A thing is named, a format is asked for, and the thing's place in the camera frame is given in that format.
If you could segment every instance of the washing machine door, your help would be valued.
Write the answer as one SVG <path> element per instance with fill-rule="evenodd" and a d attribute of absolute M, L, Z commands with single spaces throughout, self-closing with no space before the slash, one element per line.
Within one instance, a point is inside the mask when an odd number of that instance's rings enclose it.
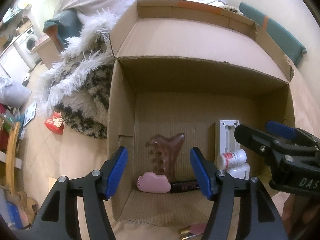
<path fill-rule="evenodd" d="M 34 35 L 31 35 L 26 39 L 26 52 L 28 54 L 32 54 L 31 50 L 35 47 L 37 42 L 38 38 Z"/>

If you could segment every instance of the white cabinet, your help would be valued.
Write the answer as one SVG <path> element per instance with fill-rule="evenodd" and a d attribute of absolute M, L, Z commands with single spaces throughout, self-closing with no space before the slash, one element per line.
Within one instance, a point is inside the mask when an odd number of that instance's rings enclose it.
<path fill-rule="evenodd" d="M 13 45 L 1 55 L 0 64 L 10 77 L 20 84 L 30 70 Z"/>

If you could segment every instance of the bottle label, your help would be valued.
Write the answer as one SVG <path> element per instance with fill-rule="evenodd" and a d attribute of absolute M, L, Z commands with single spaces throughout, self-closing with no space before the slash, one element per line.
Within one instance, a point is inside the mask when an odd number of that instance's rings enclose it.
<path fill-rule="evenodd" d="M 223 153 L 222 155 L 226 160 L 226 169 L 238 166 L 239 157 L 234 152 Z"/>

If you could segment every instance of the gua sha tool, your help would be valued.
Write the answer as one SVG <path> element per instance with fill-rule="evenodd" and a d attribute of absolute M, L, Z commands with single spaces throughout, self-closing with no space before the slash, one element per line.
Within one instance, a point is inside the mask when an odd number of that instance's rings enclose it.
<path fill-rule="evenodd" d="M 169 182 L 177 180 L 175 165 L 184 139 L 184 133 L 178 133 L 171 138 L 156 134 L 147 143 L 152 146 L 152 153 L 156 155 L 157 170 L 165 175 Z"/>

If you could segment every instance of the washing machine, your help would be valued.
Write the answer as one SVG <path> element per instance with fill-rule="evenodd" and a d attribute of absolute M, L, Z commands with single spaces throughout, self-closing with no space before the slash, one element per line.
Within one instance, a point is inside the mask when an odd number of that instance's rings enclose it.
<path fill-rule="evenodd" d="M 37 53 L 31 52 L 38 40 L 38 37 L 35 36 L 35 32 L 31 27 L 21 34 L 13 43 L 20 56 L 31 70 L 40 60 Z"/>

